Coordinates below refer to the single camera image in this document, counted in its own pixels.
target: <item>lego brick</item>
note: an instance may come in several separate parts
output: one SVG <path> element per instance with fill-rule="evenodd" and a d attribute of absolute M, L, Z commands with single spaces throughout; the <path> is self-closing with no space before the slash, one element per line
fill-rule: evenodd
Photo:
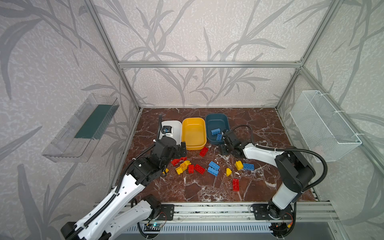
<path fill-rule="evenodd" d="M 235 192 L 238 192 L 239 191 L 239 180 L 234 178 L 232 181 L 232 184 L 233 184 L 233 190 Z"/>
<path fill-rule="evenodd" d="M 211 168 L 211 167 L 208 167 L 208 170 L 207 170 L 210 174 L 212 175 L 215 175 L 217 177 L 217 174 L 218 174 L 218 171 Z"/>
<path fill-rule="evenodd" d="M 243 169 L 243 167 L 244 167 L 243 163 L 241 161 L 237 161 L 235 163 L 235 166 L 236 166 L 237 170 Z"/>
<path fill-rule="evenodd" d="M 188 165 L 190 165 L 190 164 L 191 164 L 191 162 L 190 162 L 189 160 L 186 160 L 185 162 L 183 162 L 182 164 L 180 164 L 180 167 L 181 167 L 181 169 L 183 169 L 183 172 L 184 172 L 185 170 L 187 170 Z"/>
<path fill-rule="evenodd" d="M 188 165 L 188 173 L 193 173 L 193 165 Z"/>
<path fill-rule="evenodd" d="M 203 147 L 203 149 L 200 151 L 200 156 L 204 157 L 207 152 L 208 152 L 208 148 L 207 147 Z"/>
<path fill-rule="evenodd" d="M 209 163 L 209 166 L 210 166 L 211 168 L 215 169 L 216 171 L 220 168 L 219 165 L 217 165 L 216 163 L 214 163 L 214 162 L 212 162 L 212 161 Z"/>
<path fill-rule="evenodd" d="M 211 133 L 212 133 L 212 135 L 216 135 L 216 134 L 220 133 L 220 128 L 216 128 L 214 130 L 211 130 Z"/>
<path fill-rule="evenodd" d="M 227 173 L 226 173 L 227 177 L 228 177 L 229 175 L 231 175 L 231 173 L 232 173 L 231 169 L 227 168 Z"/>
<path fill-rule="evenodd" d="M 180 161 L 181 159 L 173 159 L 171 163 L 175 167 Z"/>
<path fill-rule="evenodd" d="M 201 167 L 201 166 L 198 165 L 198 164 L 195 165 L 194 169 L 195 169 L 197 172 L 201 173 L 201 174 L 203 174 L 203 173 L 205 172 L 205 168 Z"/>
<path fill-rule="evenodd" d="M 178 175 L 183 173 L 183 169 L 181 167 L 176 168 L 176 172 Z"/>
<path fill-rule="evenodd" d="M 251 171 L 253 171 L 255 169 L 255 165 L 249 164 L 249 163 L 243 163 L 243 167 L 244 167 L 244 169 L 251 170 Z"/>

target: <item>brown marble surface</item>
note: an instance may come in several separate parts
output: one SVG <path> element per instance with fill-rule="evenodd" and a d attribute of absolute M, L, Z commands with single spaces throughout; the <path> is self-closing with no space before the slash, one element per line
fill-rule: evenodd
<path fill-rule="evenodd" d="M 129 149 L 123 168 L 130 163 L 133 157 L 140 154 L 153 143 L 157 134 L 159 114 L 162 120 L 178 120 L 185 118 L 201 117 L 209 113 L 224 113 L 229 120 L 231 128 L 240 124 L 249 124 L 253 127 L 255 141 L 269 147 L 286 147 L 290 143 L 273 108 L 170 108 L 143 110 L 139 120 L 131 147 Z M 250 135 L 246 127 L 236 129 L 237 137 L 249 140 Z M 243 159 L 243 163 L 255 165 L 254 171 L 240 170 L 235 167 L 232 156 L 220 155 L 219 146 L 205 145 L 209 151 L 205 157 L 199 155 L 200 151 L 188 151 L 187 159 L 192 164 L 199 164 L 208 169 L 210 161 L 220 166 L 217 177 L 205 171 L 203 175 L 198 172 L 192 174 L 188 170 L 181 175 L 176 173 L 176 165 L 168 165 L 169 173 L 149 184 L 136 199 L 140 201 L 148 194 L 153 194 L 161 202 L 214 202 L 214 201 L 258 201 L 266 202 L 272 198 L 282 181 L 276 167 L 257 160 Z M 232 170 L 232 175 L 225 175 L 226 168 Z M 232 179 L 239 179 L 240 191 L 232 190 Z M 299 201 L 315 201 L 313 194 L 308 190 Z"/>

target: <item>blue block in tray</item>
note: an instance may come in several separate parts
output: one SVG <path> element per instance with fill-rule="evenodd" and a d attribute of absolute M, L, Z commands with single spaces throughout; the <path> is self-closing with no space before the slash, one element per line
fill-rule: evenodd
<path fill-rule="evenodd" d="M 216 163 L 214 163 L 214 162 L 212 162 L 212 161 L 209 163 L 209 166 L 210 166 L 211 168 L 215 169 L 216 171 L 220 168 L 219 165 L 217 165 Z"/>
<path fill-rule="evenodd" d="M 212 175 L 215 175 L 217 177 L 217 174 L 218 174 L 218 171 L 211 168 L 211 167 L 208 167 L 208 172 Z"/>
<path fill-rule="evenodd" d="M 216 135 L 216 134 L 220 133 L 220 128 L 216 128 L 214 130 L 211 130 L 211 133 L 212 133 L 212 135 Z"/>
<path fill-rule="evenodd" d="M 243 166 L 244 166 L 243 169 L 246 169 L 246 170 L 254 170 L 255 169 L 255 165 L 253 165 L 253 164 L 243 163 Z"/>

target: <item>red lego brick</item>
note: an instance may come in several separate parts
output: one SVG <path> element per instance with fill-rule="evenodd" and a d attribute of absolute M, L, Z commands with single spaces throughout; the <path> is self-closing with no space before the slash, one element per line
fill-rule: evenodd
<path fill-rule="evenodd" d="M 193 173 L 193 165 L 188 165 L 188 172 Z"/>
<path fill-rule="evenodd" d="M 203 174 L 203 173 L 205 172 L 205 169 L 202 168 L 202 167 L 201 167 L 200 165 L 198 165 L 198 164 L 195 165 L 194 169 L 195 169 L 197 172 L 201 173 L 201 174 Z"/>
<path fill-rule="evenodd" d="M 233 190 L 235 192 L 239 191 L 239 180 L 238 179 L 233 179 Z"/>
<path fill-rule="evenodd" d="M 200 156 L 204 157 L 206 155 L 206 153 L 208 152 L 208 148 L 204 147 L 201 151 L 200 151 Z"/>
<path fill-rule="evenodd" d="M 173 159 L 171 163 L 175 167 L 180 161 L 181 159 Z"/>

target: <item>yellow toy block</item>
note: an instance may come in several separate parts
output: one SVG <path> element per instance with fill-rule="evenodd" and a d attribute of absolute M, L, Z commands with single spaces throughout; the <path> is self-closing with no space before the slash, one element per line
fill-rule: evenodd
<path fill-rule="evenodd" d="M 189 160 L 186 160 L 182 164 L 180 164 L 181 169 L 183 169 L 183 172 L 188 169 L 188 165 L 190 165 L 191 162 Z"/>
<path fill-rule="evenodd" d="M 235 163 L 235 166 L 236 166 L 237 170 L 243 169 L 243 167 L 244 167 L 243 163 L 241 161 L 237 161 Z"/>
<path fill-rule="evenodd" d="M 176 168 L 176 172 L 178 175 L 182 174 L 183 173 L 183 169 L 181 167 L 177 167 Z"/>
<path fill-rule="evenodd" d="M 231 175 L 231 173 L 232 173 L 231 169 L 227 168 L 227 177 L 228 177 L 229 175 Z"/>

